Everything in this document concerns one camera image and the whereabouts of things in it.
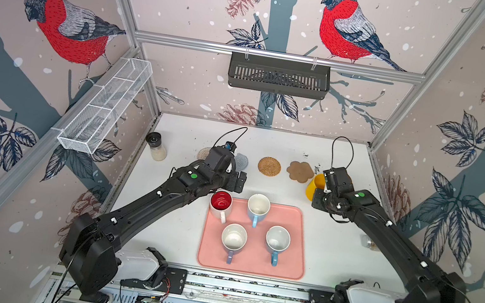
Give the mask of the grey woven round coaster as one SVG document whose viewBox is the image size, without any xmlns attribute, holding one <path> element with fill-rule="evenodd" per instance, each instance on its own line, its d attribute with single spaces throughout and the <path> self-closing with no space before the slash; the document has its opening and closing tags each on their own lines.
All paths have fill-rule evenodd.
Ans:
<svg viewBox="0 0 485 303">
<path fill-rule="evenodd" d="M 243 154 L 236 154 L 235 155 L 235 162 L 236 162 L 236 170 L 237 171 L 244 171 L 249 164 L 249 159 L 246 155 Z"/>
</svg>

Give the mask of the yellow mug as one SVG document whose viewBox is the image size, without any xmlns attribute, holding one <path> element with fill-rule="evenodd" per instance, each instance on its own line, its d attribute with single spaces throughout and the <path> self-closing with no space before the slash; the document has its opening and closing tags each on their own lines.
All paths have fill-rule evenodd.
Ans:
<svg viewBox="0 0 485 303">
<path fill-rule="evenodd" d="M 306 193 L 305 195 L 307 196 L 307 199 L 309 201 L 313 201 L 313 197 L 315 195 L 315 192 L 320 189 L 322 192 L 324 191 L 326 187 L 326 181 L 325 181 L 325 176 L 323 174 L 318 174 L 316 175 L 311 182 L 309 182 L 307 188 L 306 188 Z"/>
</svg>

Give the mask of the white mug light-blue handle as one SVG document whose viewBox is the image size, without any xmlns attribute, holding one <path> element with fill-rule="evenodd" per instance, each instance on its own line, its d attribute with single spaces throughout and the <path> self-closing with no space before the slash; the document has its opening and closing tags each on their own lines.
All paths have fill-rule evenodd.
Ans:
<svg viewBox="0 0 485 303">
<path fill-rule="evenodd" d="M 271 202 L 265 195 L 254 194 L 250 196 L 247 204 L 247 216 L 249 217 L 253 228 L 256 228 L 259 222 L 262 222 L 265 219 L 270 209 Z"/>
</svg>

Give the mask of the tan cork round coaster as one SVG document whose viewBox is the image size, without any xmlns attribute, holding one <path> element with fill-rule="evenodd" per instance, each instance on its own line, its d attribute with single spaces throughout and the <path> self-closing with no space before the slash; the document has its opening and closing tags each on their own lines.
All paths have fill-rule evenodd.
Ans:
<svg viewBox="0 0 485 303">
<path fill-rule="evenodd" d="M 258 162 L 258 170 L 267 177 L 275 177 L 281 172 L 280 162 L 273 157 L 264 157 Z"/>
</svg>

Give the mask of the brown flower-shaped coaster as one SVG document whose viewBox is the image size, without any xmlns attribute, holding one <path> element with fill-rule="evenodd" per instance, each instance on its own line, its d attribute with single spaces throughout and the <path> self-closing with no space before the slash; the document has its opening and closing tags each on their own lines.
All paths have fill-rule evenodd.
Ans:
<svg viewBox="0 0 485 303">
<path fill-rule="evenodd" d="M 292 161 L 289 167 L 287 167 L 287 173 L 290 180 L 303 184 L 307 183 L 314 177 L 313 168 L 307 162 Z"/>
</svg>

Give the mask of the multicolour woven round coaster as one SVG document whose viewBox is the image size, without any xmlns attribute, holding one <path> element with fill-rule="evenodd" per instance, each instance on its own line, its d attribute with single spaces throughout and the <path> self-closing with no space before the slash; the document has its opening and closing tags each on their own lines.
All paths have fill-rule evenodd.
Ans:
<svg viewBox="0 0 485 303">
<path fill-rule="evenodd" d="M 199 150 L 199 152 L 197 152 L 198 160 L 205 160 L 209 156 L 210 151 L 211 149 L 209 147 Z"/>
</svg>

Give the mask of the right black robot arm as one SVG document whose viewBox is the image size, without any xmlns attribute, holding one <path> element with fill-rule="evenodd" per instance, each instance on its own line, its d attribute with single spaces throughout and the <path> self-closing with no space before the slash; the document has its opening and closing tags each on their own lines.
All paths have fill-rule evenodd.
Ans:
<svg viewBox="0 0 485 303">
<path fill-rule="evenodd" d="M 380 201 L 368 190 L 354 189 L 345 168 L 323 173 L 324 190 L 316 190 L 312 207 L 337 223 L 354 223 L 386 257 L 401 279 L 403 293 L 369 287 L 360 280 L 338 285 L 334 303 L 466 303 L 466 284 L 457 273 L 445 273 L 402 236 Z"/>
</svg>

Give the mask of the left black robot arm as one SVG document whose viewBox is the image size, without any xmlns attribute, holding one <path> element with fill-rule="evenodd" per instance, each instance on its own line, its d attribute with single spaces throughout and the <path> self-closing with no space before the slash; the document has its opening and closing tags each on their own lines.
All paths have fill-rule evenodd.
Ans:
<svg viewBox="0 0 485 303">
<path fill-rule="evenodd" d="M 168 263 L 153 247 L 124 252 L 135 235 L 171 211 L 224 189 L 242 192 L 245 172 L 236 169 L 236 144 L 214 146 L 203 160 L 176 169 L 159 187 L 110 213 L 74 219 L 59 259 L 75 285 L 88 296 L 116 277 L 137 280 L 151 288 L 162 285 Z"/>
</svg>

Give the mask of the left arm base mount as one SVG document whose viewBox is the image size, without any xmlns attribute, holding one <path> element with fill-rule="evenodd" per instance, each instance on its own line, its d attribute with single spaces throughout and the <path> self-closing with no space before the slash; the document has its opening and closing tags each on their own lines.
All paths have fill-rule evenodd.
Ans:
<svg viewBox="0 0 485 303">
<path fill-rule="evenodd" d="M 164 272 L 157 271 L 149 280 L 126 279 L 121 280 L 120 283 L 123 287 L 182 295 L 187 275 L 187 270 L 167 268 Z"/>
</svg>

